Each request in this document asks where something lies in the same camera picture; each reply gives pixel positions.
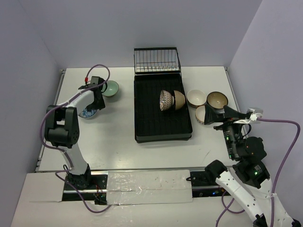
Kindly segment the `blue and white floral bowl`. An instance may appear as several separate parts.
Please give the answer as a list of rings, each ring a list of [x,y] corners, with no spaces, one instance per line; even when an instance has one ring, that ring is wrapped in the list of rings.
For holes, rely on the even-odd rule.
[[[87,108],[85,108],[85,109],[83,109],[82,112],[80,112],[78,114],[78,116],[80,118],[88,119],[88,118],[93,117],[96,114],[96,112],[97,112],[97,110],[95,110],[95,109],[87,110]]]

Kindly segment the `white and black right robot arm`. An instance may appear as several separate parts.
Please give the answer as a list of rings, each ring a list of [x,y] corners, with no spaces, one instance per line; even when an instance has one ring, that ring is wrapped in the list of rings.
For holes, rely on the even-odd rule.
[[[262,138],[241,132],[243,125],[264,122],[262,115],[257,108],[240,113],[225,105],[220,113],[205,105],[204,124],[218,124],[214,129],[223,132],[229,158],[237,161],[232,167],[238,177],[235,179],[221,161],[215,160],[205,168],[205,178],[209,184],[224,188],[245,210],[253,226],[299,227],[301,223],[287,213],[275,193],[278,177],[272,180],[262,162],[267,155]]]

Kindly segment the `black bowl tan outside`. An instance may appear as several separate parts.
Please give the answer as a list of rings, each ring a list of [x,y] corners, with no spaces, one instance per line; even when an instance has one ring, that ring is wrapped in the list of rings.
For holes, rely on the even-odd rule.
[[[175,97],[175,110],[179,110],[185,104],[186,101],[185,96],[183,95],[183,93],[174,90],[174,97]]]

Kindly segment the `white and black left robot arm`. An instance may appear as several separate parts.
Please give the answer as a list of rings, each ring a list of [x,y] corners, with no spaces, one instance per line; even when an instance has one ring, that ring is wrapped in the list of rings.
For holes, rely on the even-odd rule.
[[[85,113],[93,116],[97,110],[105,108],[104,89],[107,89],[106,81],[93,76],[90,83],[79,87],[76,97],[67,101],[67,104],[50,105],[46,110],[44,138],[60,150],[67,164],[64,168],[67,180],[79,190],[91,186],[92,176],[78,145],[78,117]]]

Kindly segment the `red lattice patterned bowl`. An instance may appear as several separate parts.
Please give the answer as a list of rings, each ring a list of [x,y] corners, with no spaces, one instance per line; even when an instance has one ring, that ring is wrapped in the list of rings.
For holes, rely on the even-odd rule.
[[[161,111],[166,111],[169,110],[173,105],[174,105],[174,96],[166,91],[166,90],[162,90],[160,92],[160,110]]]

